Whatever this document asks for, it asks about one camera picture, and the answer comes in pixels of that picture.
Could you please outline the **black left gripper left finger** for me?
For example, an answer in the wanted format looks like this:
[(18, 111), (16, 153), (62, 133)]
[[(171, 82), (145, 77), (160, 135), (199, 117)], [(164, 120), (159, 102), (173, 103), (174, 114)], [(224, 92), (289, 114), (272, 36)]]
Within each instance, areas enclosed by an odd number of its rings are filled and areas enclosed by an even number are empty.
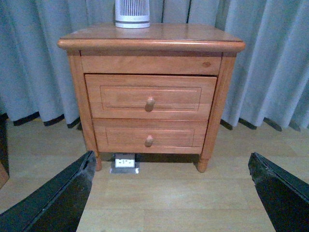
[(0, 215), (2, 232), (75, 232), (96, 171), (88, 151), (28, 197)]

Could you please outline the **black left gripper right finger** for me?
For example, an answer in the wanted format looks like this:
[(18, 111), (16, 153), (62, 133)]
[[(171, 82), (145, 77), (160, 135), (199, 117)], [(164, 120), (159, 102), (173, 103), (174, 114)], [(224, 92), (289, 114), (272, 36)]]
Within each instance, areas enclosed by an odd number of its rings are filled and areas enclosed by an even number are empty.
[(254, 152), (248, 168), (257, 194), (277, 232), (309, 230), (309, 185)]

